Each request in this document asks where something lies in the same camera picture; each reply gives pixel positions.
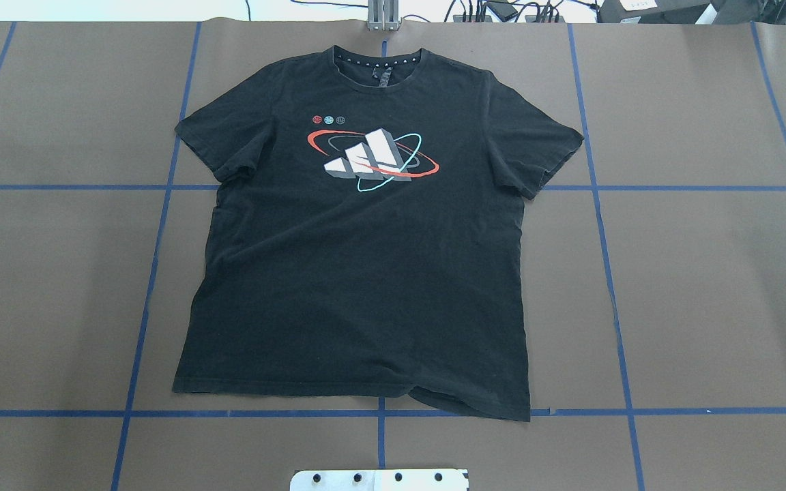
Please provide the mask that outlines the aluminium frame post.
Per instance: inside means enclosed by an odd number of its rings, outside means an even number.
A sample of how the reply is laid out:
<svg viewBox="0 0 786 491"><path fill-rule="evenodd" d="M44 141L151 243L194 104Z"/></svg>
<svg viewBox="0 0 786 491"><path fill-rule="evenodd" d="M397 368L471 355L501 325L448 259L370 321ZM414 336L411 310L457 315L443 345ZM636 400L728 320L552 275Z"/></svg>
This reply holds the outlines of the aluminium frame post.
<svg viewBox="0 0 786 491"><path fill-rule="evenodd" d="M367 28L369 31L398 31L401 26L399 0L367 1Z"/></svg>

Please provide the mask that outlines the black graphic t-shirt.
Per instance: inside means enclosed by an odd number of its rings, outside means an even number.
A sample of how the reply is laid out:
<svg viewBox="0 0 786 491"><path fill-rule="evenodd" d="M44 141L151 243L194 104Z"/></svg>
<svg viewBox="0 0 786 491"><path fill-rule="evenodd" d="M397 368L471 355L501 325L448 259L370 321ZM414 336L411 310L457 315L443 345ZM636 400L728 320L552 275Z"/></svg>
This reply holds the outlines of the black graphic t-shirt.
<svg viewBox="0 0 786 491"><path fill-rule="evenodd" d="M175 133L219 186L172 391L530 420L522 220L577 130L429 50L332 46Z"/></svg>

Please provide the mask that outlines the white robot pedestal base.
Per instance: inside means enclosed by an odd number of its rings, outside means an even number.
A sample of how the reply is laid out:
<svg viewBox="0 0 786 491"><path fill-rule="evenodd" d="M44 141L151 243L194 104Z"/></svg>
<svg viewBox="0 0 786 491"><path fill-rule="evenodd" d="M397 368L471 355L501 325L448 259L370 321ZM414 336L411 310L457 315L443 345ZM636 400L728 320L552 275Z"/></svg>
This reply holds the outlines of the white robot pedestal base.
<svg viewBox="0 0 786 491"><path fill-rule="evenodd" d="M455 468L305 470L290 490L470 490L469 473Z"/></svg>

